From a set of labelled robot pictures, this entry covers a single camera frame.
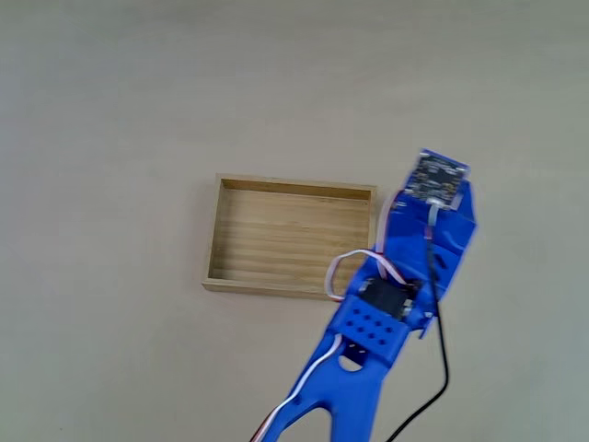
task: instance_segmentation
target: wooden box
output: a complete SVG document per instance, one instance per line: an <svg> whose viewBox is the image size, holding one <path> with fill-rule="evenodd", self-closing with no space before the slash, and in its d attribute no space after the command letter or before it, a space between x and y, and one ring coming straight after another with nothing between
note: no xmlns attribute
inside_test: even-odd
<svg viewBox="0 0 589 442"><path fill-rule="evenodd" d="M217 175L217 191L202 280L209 290L327 299L332 258L374 242L373 186ZM362 261L341 263L336 293Z"/></svg>

